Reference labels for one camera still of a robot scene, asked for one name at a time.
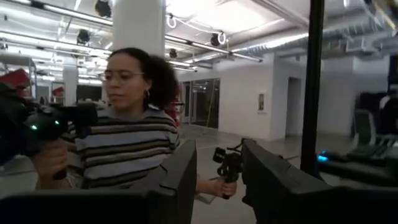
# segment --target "curly hair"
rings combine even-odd
[[[133,47],[115,50],[109,57],[116,54],[127,54],[140,61],[144,79],[152,81],[146,103],[154,105],[160,110],[168,107],[175,99],[178,87],[174,69],[170,64],[162,57],[149,55],[147,52]]]

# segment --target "striped sweater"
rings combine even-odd
[[[149,108],[141,118],[98,111],[98,123],[85,139],[73,126],[62,138],[71,144],[68,180],[72,187],[125,189],[159,166],[179,145],[173,120]]]

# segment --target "concrete floor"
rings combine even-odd
[[[205,178],[216,177],[219,164],[212,161],[215,147],[235,146],[239,144],[242,136],[221,133],[215,129],[206,129],[196,126],[182,126],[183,139],[196,139],[198,149],[198,173]],[[301,138],[289,137],[285,141],[266,142],[257,139],[258,144],[270,152],[281,154],[285,158],[300,155]],[[317,151],[322,150],[348,152],[351,142],[347,137],[320,134],[317,139]],[[300,158],[290,162],[299,167]],[[0,174],[0,198],[6,195],[34,189],[37,175],[33,172],[32,164],[28,159],[17,159],[6,166],[6,170],[17,173],[12,175]],[[331,185],[341,184],[340,179],[330,175],[323,175]],[[216,198],[210,205],[195,201],[193,210],[193,224],[203,223],[256,223],[254,213],[250,207],[241,202],[244,196],[244,185],[239,180],[237,194],[229,199]]]

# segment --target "eyeglasses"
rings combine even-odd
[[[113,78],[115,78],[116,81],[118,81],[119,83],[125,83],[131,78],[143,74],[144,74],[143,72],[130,72],[127,70],[116,70],[116,71],[107,70],[103,74],[101,74],[100,77],[104,82],[109,82]]]

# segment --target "hand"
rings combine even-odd
[[[68,167],[67,143],[62,140],[44,143],[41,151],[32,158],[39,180],[52,181],[53,176]]]
[[[222,197],[223,195],[232,197],[238,188],[238,184],[236,182],[226,183],[221,177],[212,181],[215,187],[215,194],[218,197]]]

